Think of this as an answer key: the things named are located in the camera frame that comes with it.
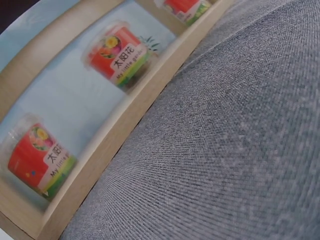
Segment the wooden shelf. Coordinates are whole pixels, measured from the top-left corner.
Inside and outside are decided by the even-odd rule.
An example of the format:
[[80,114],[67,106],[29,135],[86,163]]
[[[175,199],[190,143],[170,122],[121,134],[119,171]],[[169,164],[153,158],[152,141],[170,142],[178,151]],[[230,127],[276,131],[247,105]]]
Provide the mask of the wooden shelf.
[[[0,120],[61,50],[123,1],[83,0],[37,35],[0,73]],[[234,0],[217,1],[189,28],[169,17],[166,12],[156,11],[152,1],[137,2],[178,38],[96,133],[83,151],[79,164],[45,212],[24,201],[18,192],[14,192],[0,179],[0,227],[16,240],[59,238],[131,131]],[[57,36],[60,36],[59,41],[54,42]],[[46,48],[47,45],[52,46],[50,50]]]

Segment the gray fabric surface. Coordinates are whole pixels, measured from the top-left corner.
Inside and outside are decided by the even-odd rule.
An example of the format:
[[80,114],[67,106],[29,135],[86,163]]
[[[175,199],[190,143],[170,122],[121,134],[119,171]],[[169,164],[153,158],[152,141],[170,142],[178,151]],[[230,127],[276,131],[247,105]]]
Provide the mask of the gray fabric surface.
[[320,2],[238,0],[62,240],[320,239]]

